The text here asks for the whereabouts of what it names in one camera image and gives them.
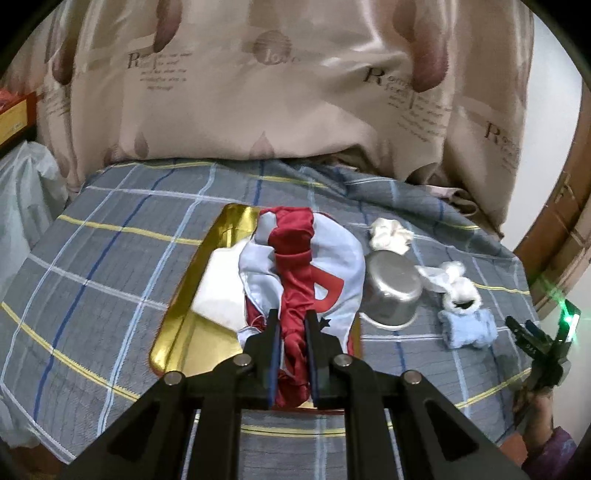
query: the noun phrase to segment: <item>white plastic bag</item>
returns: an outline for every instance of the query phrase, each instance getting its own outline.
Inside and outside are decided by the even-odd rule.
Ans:
[[[0,160],[0,301],[66,199],[66,182],[43,145],[23,142]]]
[[[10,411],[0,395],[0,437],[10,448],[39,445],[39,439],[20,412]]]

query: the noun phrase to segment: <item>light blue cloth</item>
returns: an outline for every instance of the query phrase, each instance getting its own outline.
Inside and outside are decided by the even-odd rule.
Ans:
[[[43,145],[23,142],[0,158],[0,301],[67,198],[57,161]]]
[[[469,315],[456,315],[442,310],[437,316],[448,348],[460,348],[464,345],[484,348],[490,346],[498,335],[495,318],[488,309],[480,309]]]

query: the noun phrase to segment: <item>red cloth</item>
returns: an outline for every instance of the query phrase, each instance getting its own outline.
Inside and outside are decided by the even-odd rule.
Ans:
[[[343,280],[328,278],[329,275],[311,265],[310,242],[314,236],[314,215],[309,208],[275,207],[262,210],[260,215],[272,212],[277,218],[268,245],[275,249],[275,266],[283,285],[281,296],[281,337],[284,342],[284,363],[287,372],[279,371],[279,382],[275,403],[280,407],[298,407],[310,396],[306,360],[306,311],[315,309],[323,312],[332,307],[343,288]],[[336,288],[330,284],[337,282]],[[314,283],[326,284],[327,298],[317,301]],[[264,329],[263,317],[246,298],[248,325]],[[349,336],[348,350],[353,351]]]

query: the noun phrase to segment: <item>orange box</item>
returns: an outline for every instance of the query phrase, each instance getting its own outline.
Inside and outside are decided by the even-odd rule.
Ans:
[[[37,96],[19,97],[0,112],[0,150],[20,139],[37,121]]]

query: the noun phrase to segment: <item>green light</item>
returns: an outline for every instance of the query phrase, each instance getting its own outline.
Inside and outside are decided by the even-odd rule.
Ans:
[[[575,333],[575,331],[577,329],[577,324],[578,324],[580,318],[581,318],[581,315],[579,315],[578,313],[575,313],[572,316],[571,315],[567,315],[564,318],[564,321],[570,325],[569,334],[566,336],[566,341],[567,342],[572,341],[572,339],[574,337],[574,333]]]

